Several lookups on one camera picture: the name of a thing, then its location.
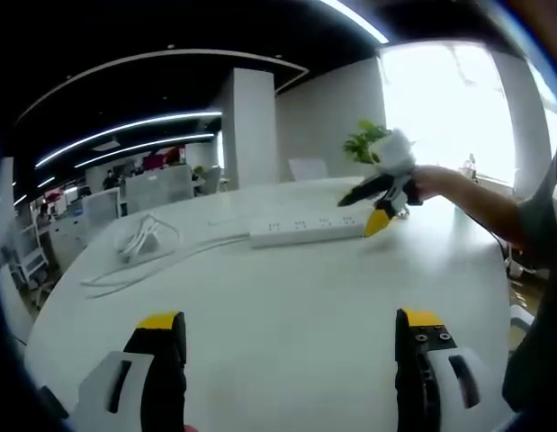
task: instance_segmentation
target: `power strip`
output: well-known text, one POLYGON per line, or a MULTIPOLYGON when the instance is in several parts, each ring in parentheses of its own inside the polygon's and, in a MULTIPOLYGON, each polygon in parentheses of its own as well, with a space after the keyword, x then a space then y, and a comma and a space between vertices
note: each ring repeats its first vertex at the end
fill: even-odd
POLYGON ((250 229, 252 248, 296 245, 362 237, 367 216, 359 214, 315 215, 293 220, 254 220, 250 229))

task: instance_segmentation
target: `ceiling light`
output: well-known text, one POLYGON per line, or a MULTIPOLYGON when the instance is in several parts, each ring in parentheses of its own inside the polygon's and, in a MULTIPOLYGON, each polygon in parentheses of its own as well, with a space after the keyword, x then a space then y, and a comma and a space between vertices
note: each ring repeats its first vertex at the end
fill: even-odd
POLYGON ((74 166, 74 168, 83 167, 84 165, 91 164, 92 162, 95 162, 97 160, 104 159, 104 158, 107 158, 109 156, 118 155, 119 153, 122 153, 124 151, 140 149, 142 147, 147 147, 147 146, 155 146, 157 144, 165 144, 167 142, 184 141, 184 140, 197 140, 197 139, 200 139, 200 138, 214 138, 214 134, 213 133, 200 133, 200 134, 197 134, 197 135, 187 135, 187 136, 184 136, 184 137, 174 137, 174 138, 168 138, 168 139, 161 139, 159 141, 152 141, 152 142, 147 142, 145 144, 139 144, 138 146, 122 148, 120 150, 116 150, 116 151, 113 151, 111 153, 107 153, 105 155, 95 157, 94 159, 87 160, 86 162, 82 162, 82 163, 74 166))
POLYGON ((51 177, 48 180, 44 180, 42 183, 40 183, 38 185, 38 188, 40 189, 41 187, 43 187, 44 185, 47 185, 48 183, 50 183, 52 180, 54 180, 56 177, 51 177))
POLYGON ((319 0, 324 5, 328 5, 333 9, 336 9, 341 14, 347 16, 360 27, 365 29, 367 32, 372 34, 372 36, 380 43, 388 43, 389 40, 384 36, 378 29, 375 29, 369 22, 367 22, 362 16, 354 12, 348 6, 341 4, 338 0, 319 0))
POLYGON ((16 201, 14 202, 14 206, 20 204, 20 202, 21 202, 22 200, 25 200, 27 196, 28 196, 28 195, 23 195, 23 196, 21 196, 18 200, 16 200, 16 201))
POLYGON ((175 120, 196 119, 196 118, 201 118, 201 117, 220 117, 221 115, 222 115, 222 112, 220 112, 220 111, 189 112, 189 113, 186 113, 186 114, 165 115, 165 116, 162 116, 162 117, 155 117, 155 118, 152 118, 152 119, 146 119, 146 120, 142 120, 142 121, 135 121, 134 123, 123 124, 122 126, 118 126, 117 128, 112 128, 112 129, 109 129, 109 130, 102 131, 100 133, 96 133, 95 135, 93 135, 91 137, 81 139, 80 141, 74 142, 74 143, 72 143, 68 146, 65 146, 64 148, 56 150, 54 153, 51 153, 51 154, 47 155, 46 157, 43 157, 34 167, 35 168, 41 167, 44 164, 46 164, 47 162, 51 161, 53 158, 56 158, 57 156, 61 155, 62 153, 65 153, 65 152, 69 151, 70 149, 72 149, 76 146, 79 146, 81 144, 84 144, 85 142, 95 140, 96 138, 100 138, 100 137, 103 137, 104 135, 109 135, 109 134, 117 132, 117 131, 124 131, 126 129, 135 128, 135 127, 141 126, 143 124, 172 122, 172 121, 175 121, 175 120))

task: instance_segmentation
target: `white table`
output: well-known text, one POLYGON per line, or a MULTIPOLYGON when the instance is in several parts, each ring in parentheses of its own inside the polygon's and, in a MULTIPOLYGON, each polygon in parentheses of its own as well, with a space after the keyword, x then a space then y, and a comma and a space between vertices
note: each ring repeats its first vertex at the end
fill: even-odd
MULTIPOLYGON (((244 230, 248 217, 331 212, 359 180, 218 193, 155 212, 193 242, 244 230)), ((445 200, 412 208, 408 220, 372 238, 261 250, 237 243, 86 299, 79 281, 110 269, 112 233, 130 220, 88 246, 31 333, 25 363, 67 409, 84 377, 122 350, 140 320, 171 310, 186 316, 185 419, 200 430, 395 430, 400 307, 435 311, 501 385, 509 305, 499 245, 445 200)))

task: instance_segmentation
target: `gray sleeve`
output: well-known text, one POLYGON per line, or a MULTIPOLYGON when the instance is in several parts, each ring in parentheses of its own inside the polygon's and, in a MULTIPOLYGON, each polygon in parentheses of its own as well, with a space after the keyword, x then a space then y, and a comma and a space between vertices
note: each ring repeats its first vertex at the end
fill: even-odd
POLYGON ((528 246, 542 260, 552 259, 557 254, 557 222, 552 198, 556 181, 557 150, 534 196, 518 205, 518 217, 528 246))

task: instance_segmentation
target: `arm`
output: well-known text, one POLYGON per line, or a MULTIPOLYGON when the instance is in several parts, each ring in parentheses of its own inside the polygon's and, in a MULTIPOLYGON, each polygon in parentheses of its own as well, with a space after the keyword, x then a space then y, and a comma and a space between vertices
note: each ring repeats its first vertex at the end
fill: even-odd
POLYGON ((418 166, 413 174, 422 200, 443 195, 487 230, 517 248, 526 244, 526 233, 518 215, 518 205, 506 196, 489 191, 469 178, 440 166, 418 166))

